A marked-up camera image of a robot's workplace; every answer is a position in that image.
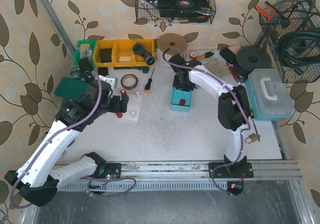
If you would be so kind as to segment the red large spring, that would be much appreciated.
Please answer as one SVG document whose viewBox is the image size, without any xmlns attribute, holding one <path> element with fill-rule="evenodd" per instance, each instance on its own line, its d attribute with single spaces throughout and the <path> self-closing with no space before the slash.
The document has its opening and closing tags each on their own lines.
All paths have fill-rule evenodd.
<svg viewBox="0 0 320 224">
<path fill-rule="evenodd" d="M 123 117 L 123 114 L 122 114 L 121 112 L 118 112 L 118 113 L 116 113 L 116 116 L 117 116 L 118 118 L 122 118 L 122 117 Z"/>
<path fill-rule="evenodd" d="M 127 95 L 127 92 L 124 90 L 124 89 L 122 89 L 121 91 L 120 91 L 120 93 L 121 93 L 121 96 L 122 97 L 127 97 L 128 95 Z"/>
</svg>

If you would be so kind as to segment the teal plastic spring tray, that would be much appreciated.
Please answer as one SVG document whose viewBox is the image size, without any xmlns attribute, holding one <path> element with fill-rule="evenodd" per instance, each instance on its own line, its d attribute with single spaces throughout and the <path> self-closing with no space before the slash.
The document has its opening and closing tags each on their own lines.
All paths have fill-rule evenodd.
<svg viewBox="0 0 320 224">
<path fill-rule="evenodd" d="M 193 91 L 172 88 L 170 108 L 172 111 L 189 112 L 192 106 Z"/>
</svg>

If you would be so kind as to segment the black orange screwdriver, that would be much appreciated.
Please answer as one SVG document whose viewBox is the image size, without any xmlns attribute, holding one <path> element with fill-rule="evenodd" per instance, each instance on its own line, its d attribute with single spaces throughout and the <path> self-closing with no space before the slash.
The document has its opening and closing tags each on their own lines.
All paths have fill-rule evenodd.
<svg viewBox="0 0 320 224">
<path fill-rule="evenodd" d="M 150 91 L 151 83 L 152 83 L 152 81 L 153 81 L 152 77 L 153 77 L 153 74 L 154 74 L 154 70 L 155 70 L 155 68 L 152 70 L 151 76 L 150 76 L 150 78 L 148 79 L 147 84 L 146 84 L 145 87 L 144 87 L 144 92 L 145 92 L 145 93 L 148 93 L 148 92 Z"/>
</svg>

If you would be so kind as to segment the canvas work glove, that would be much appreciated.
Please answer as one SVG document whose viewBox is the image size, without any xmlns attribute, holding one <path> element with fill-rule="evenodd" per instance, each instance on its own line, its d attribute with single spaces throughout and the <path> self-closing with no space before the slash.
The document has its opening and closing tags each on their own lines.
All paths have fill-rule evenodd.
<svg viewBox="0 0 320 224">
<path fill-rule="evenodd" d="M 213 58 L 209 61 L 202 61 L 201 63 L 207 71 L 214 74 L 218 78 L 223 78 L 230 74 L 228 66 L 217 58 Z"/>
</svg>

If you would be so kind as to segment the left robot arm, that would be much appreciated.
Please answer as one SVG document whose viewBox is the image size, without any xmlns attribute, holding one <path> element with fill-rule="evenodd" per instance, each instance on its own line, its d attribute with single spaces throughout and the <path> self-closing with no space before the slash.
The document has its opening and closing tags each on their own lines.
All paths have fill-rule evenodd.
<svg viewBox="0 0 320 224">
<path fill-rule="evenodd" d="M 99 116 L 127 111 L 129 96 L 121 90 L 113 94 L 112 84 L 64 78 L 55 95 L 66 99 L 42 143 L 18 170 L 8 171 L 5 180 L 26 201 L 37 207 L 50 202 L 60 188 L 84 177 L 110 180 L 121 176 L 121 165 L 108 164 L 96 152 L 81 156 L 76 163 L 53 169 L 59 157 L 74 139 Z"/>
</svg>

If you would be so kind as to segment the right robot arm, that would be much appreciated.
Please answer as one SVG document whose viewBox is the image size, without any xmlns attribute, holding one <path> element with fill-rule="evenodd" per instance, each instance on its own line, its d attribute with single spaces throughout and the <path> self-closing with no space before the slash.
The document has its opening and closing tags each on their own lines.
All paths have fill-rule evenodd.
<svg viewBox="0 0 320 224">
<path fill-rule="evenodd" d="M 174 55 L 167 63 L 175 71 L 179 83 L 197 85 L 217 99 L 218 120 L 232 134 L 232 142 L 227 145 L 223 164 L 213 168 L 211 177 L 218 177 L 219 169 L 227 176 L 234 177 L 247 162 L 244 153 L 244 131 L 251 128 L 251 109 L 246 89 L 242 85 L 226 83 L 208 71 L 201 62 L 186 61 L 181 54 Z"/>
</svg>

